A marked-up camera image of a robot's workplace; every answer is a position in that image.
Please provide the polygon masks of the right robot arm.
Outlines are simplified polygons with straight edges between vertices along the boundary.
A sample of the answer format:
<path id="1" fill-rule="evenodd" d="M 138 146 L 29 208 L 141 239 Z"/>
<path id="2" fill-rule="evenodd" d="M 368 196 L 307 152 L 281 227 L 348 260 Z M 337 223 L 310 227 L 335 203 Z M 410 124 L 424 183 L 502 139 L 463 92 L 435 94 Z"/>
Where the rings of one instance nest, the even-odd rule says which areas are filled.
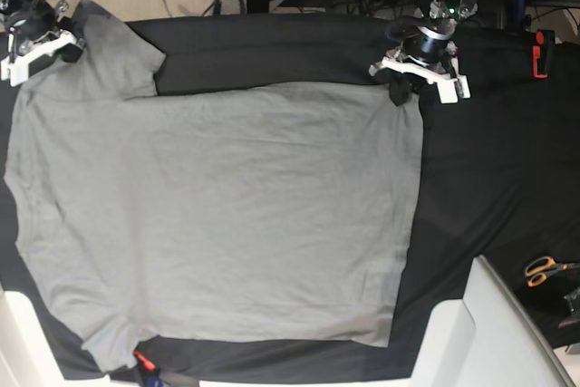
<path id="1" fill-rule="evenodd" d="M 16 87 L 31 75 L 31 66 L 43 58 L 60 56 L 76 62 L 85 41 L 78 25 L 65 13 L 69 4 L 52 6 L 47 0 L 1 0 L 1 26 L 7 37 L 7 55 L 1 61 L 1 80 Z"/>

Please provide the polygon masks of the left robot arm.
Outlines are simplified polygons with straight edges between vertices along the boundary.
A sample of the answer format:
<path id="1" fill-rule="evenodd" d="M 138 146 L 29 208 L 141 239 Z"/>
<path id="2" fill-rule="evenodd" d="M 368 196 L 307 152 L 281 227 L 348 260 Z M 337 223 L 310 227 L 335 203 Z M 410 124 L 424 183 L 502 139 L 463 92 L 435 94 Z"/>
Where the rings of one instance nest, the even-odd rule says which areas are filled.
<path id="1" fill-rule="evenodd" d="M 385 35 L 395 45 L 370 66 L 369 74 L 386 74 L 391 101 L 397 106 L 425 85 L 435 86 L 443 103 L 469 98 L 469 82 L 459 68 L 462 53 L 454 34 L 463 24 L 507 28 L 509 0 L 417 1 L 412 15 L 400 15 L 386 24 Z"/>

